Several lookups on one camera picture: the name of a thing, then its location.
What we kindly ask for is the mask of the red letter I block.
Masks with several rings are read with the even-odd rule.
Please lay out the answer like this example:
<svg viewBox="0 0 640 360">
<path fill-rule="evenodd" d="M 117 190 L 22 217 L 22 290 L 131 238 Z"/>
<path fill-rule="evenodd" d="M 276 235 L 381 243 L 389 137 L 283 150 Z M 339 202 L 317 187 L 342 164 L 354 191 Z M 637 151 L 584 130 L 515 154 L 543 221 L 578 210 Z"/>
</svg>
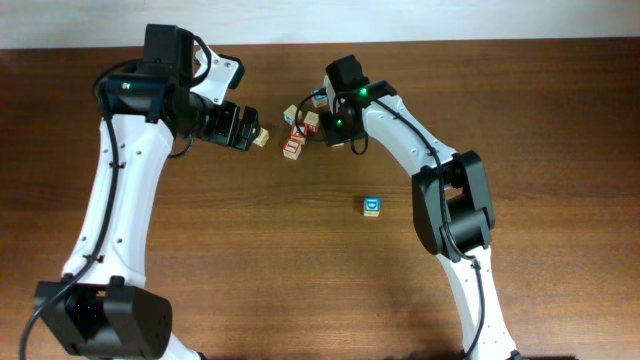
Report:
<svg viewBox="0 0 640 360">
<path fill-rule="evenodd" d="M 302 151 L 302 144 L 292 138 L 288 138 L 283 146 L 285 158 L 297 160 Z"/>
</svg>

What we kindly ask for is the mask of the blue letter D block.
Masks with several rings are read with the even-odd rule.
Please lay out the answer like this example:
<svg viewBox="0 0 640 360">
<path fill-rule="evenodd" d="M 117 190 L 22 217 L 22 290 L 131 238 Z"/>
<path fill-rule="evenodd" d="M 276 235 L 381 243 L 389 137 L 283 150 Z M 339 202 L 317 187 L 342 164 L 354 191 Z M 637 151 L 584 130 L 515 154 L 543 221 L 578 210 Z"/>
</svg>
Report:
<svg viewBox="0 0 640 360">
<path fill-rule="evenodd" d="M 381 212 L 381 200 L 378 197 L 365 197 L 363 214 L 367 217 L 377 217 Z"/>
</svg>

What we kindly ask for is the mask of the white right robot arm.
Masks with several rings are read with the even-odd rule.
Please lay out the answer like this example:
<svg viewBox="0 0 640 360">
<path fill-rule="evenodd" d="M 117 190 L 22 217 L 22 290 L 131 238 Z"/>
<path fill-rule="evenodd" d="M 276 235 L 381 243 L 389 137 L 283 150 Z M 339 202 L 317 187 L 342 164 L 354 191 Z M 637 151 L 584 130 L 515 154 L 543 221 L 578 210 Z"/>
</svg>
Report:
<svg viewBox="0 0 640 360">
<path fill-rule="evenodd" d="M 370 81 L 348 55 L 326 68 L 331 131 L 383 145 L 411 178 L 413 225 L 448 278 L 463 334 L 465 359 L 518 359 L 503 318 L 491 266 L 496 216 L 480 156 L 433 136 L 386 81 Z"/>
</svg>

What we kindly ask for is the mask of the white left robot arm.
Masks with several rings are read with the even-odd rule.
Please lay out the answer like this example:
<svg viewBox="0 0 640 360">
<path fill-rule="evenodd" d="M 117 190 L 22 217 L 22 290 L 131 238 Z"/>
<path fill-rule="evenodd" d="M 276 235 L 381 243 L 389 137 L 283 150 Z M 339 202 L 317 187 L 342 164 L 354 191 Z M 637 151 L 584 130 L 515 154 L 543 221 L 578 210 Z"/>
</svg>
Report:
<svg viewBox="0 0 640 360">
<path fill-rule="evenodd" d="M 56 282 L 40 282 L 33 319 L 88 359 L 195 359 L 173 331 L 170 302 L 146 290 L 146 240 L 157 185 L 179 138 L 248 150 L 258 113 L 226 99 L 244 74 L 192 32 L 150 24 L 140 58 L 92 87 L 100 155 L 84 223 Z"/>
</svg>

